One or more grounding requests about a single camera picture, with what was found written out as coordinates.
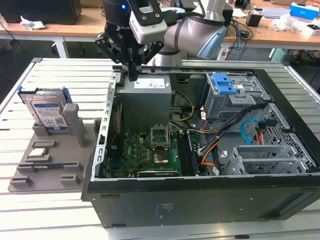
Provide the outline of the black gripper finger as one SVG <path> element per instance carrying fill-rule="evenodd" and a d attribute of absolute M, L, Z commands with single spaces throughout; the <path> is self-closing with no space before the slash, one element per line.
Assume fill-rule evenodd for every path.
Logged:
<path fill-rule="evenodd" d="M 112 39 L 106 32 L 99 34 L 95 39 L 95 45 L 116 64 L 122 64 L 127 70 L 130 81 L 134 80 L 134 66 L 129 46 L 122 33 L 116 33 Z"/>
<path fill-rule="evenodd" d="M 163 41 L 153 41 L 145 45 L 139 44 L 133 49 L 134 81 L 138 78 L 138 72 L 141 70 L 141 66 L 146 65 L 163 47 Z"/>

